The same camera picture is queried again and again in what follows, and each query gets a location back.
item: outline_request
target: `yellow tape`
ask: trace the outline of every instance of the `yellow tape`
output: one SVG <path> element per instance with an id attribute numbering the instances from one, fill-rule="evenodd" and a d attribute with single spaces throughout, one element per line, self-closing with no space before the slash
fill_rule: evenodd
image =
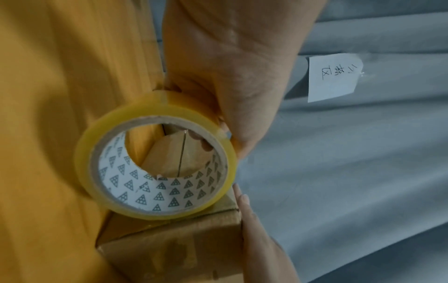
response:
<path id="1" fill-rule="evenodd" d="M 147 124 L 176 124 L 195 131 L 214 147 L 213 160 L 193 176 L 150 176 L 124 147 L 125 132 Z M 234 181 L 237 158 L 211 109 L 180 93 L 154 91 L 92 125 L 78 142 L 75 167 L 98 203 L 130 217 L 165 220 L 194 214 L 223 197 Z"/>

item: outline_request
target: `white inner core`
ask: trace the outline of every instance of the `white inner core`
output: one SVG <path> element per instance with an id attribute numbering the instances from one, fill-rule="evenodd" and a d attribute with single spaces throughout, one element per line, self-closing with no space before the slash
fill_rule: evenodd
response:
<path id="1" fill-rule="evenodd" d="M 190 176 L 156 178 L 138 167 L 125 147 L 126 132 L 111 139 L 101 152 L 98 174 L 111 196 L 125 206 L 150 214 L 188 211 L 208 202 L 224 178 L 216 152 L 203 169 Z"/>

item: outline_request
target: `wooden table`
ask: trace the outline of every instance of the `wooden table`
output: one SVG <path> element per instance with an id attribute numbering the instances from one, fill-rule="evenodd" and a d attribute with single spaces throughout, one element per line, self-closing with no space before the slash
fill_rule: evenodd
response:
<path id="1" fill-rule="evenodd" d="M 147 2 L 3 0 L 0 37 L 0 282 L 125 282 L 95 251 L 107 212 L 72 155 L 95 119 L 162 84 Z M 160 135 L 131 133 L 133 158 Z"/>

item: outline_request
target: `cardboard box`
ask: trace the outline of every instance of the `cardboard box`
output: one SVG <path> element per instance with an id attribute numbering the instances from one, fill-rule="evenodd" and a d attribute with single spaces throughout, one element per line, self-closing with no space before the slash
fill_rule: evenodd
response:
<path id="1" fill-rule="evenodd" d="M 164 137 L 148 157 L 179 160 L 174 153 L 183 139 L 183 132 Z M 200 142 L 187 138 L 185 148 L 200 151 Z M 200 164 L 197 154 L 185 156 L 182 174 Z M 144 164 L 147 171 L 172 171 L 166 162 Z M 232 190 L 210 208 L 183 219 L 145 221 L 113 214 L 98 237 L 97 249 L 134 283 L 243 282 L 241 217 Z"/>

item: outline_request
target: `person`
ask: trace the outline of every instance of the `person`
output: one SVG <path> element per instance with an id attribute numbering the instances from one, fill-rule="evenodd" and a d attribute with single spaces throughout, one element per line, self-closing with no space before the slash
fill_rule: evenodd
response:
<path id="1" fill-rule="evenodd" d="M 166 87 L 201 100 L 230 130 L 238 158 L 266 134 L 302 43 L 325 0 L 169 0 L 162 25 Z M 246 283 L 299 278 L 234 185 Z"/>

